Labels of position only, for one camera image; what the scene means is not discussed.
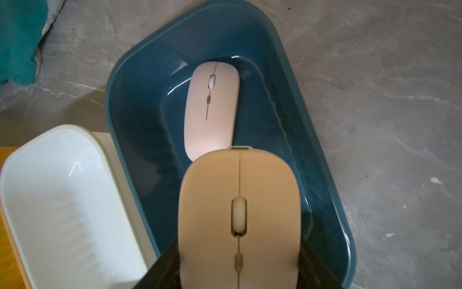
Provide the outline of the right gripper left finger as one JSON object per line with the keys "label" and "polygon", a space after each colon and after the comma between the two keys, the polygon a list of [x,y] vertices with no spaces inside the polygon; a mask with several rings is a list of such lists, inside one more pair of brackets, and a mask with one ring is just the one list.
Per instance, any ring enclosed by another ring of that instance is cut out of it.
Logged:
{"label": "right gripper left finger", "polygon": [[180,289],[178,239],[174,239],[134,289]]}

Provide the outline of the pink mouse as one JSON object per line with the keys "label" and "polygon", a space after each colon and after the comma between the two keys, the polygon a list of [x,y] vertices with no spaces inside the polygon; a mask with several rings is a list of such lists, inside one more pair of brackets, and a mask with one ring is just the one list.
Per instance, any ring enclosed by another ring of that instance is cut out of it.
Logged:
{"label": "pink mouse", "polygon": [[179,194],[185,289],[294,289],[301,246],[296,177],[280,157],[238,148],[188,168]]}
{"label": "pink mouse", "polygon": [[193,72],[184,121],[184,147],[191,161],[232,146],[239,87],[237,68],[225,62],[204,62]]}

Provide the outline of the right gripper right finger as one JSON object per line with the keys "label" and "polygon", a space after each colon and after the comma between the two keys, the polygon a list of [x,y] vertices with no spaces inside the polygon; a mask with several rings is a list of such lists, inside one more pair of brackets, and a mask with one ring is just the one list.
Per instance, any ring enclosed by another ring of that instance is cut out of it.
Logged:
{"label": "right gripper right finger", "polygon": [[343,289],[304,238],[298,259],[298,289]]}

